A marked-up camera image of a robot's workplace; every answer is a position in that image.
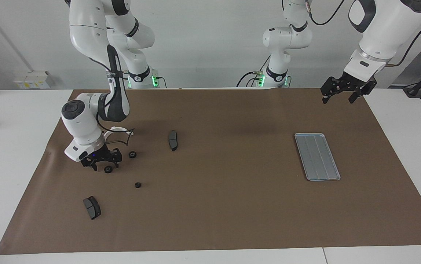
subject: silver tray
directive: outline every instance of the silver tray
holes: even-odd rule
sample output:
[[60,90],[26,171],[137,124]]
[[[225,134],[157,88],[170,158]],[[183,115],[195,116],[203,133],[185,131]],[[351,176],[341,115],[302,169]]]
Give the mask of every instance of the silver tray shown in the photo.
[[321,182],[341,179],[325,135],[297,133],[295,137],[308,180]]

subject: white table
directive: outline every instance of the white table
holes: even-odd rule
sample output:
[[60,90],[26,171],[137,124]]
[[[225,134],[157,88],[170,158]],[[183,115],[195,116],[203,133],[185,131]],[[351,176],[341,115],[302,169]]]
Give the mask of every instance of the white table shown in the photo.
[[[0,91],[0,240],[71,92]],[[421,101],[407,98],[401,90],[383,89],[374,90],[366,100],[421,194]],[[416,264],[421,263],[421,246],[0,256],[0,263],[106,262]]]

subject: brown work surface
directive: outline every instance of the brown work surface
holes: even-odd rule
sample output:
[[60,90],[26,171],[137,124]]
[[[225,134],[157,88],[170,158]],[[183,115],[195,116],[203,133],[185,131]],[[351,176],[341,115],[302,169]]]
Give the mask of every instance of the brown work surface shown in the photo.
[[[421,197],[364,99],[323,105],[318,89],[127,92],[120,125],[136,130],[129,147],[110,145],[120,167],[105,174],[103,162],[93,172],[69,160],[72,137],[59,122],[0,254],[421,245]],[[326,135],[340,181],[306,180],[298,132]],[[91,195],[102,210],[93,221],[82,202]]]

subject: white robotic arm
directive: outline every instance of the white robotic arm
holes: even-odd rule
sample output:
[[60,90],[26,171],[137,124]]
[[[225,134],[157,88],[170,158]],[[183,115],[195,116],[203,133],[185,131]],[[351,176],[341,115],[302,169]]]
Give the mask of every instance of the white robotic arm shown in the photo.
[[421,25],[421,0],[355,0],[349,20],[363,37],[343,76],[330,77],[321,88],[323,102],[344,91],[349,101],[368,95],[377,84],[374,75],[396,55]]
[[134,88],[157,86],[145,55],[137,48],[153,45],[152,30],[130,12],[130,0],[65,0],[70,7],[70,35],[74,47],[106,70],[109,93],[83,93],[62,108],[62,120],[73,136],[65,154],[95,171],[98,161],[116,165],[122,160],[118,149],[108,150],[98,119],[121,122],[129,115],[120,58],[129,67]]
[[288,27],[266,30],[263,35],[264,46],[271,52],[269,65],[264,70],[261,86],[280,87],[287,76],[290,55],[287,52],[308,47],[313,33],[308,28],[308,14],[304,0],[284,0],[284,17]]

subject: wall socket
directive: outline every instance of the wall socket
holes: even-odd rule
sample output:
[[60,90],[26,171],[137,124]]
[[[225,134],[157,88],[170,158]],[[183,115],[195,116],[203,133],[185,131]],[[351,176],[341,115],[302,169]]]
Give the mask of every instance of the wall socket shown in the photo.
[[46,71],[17,72],[13,82],[19,89],[50,89],[54,85]]

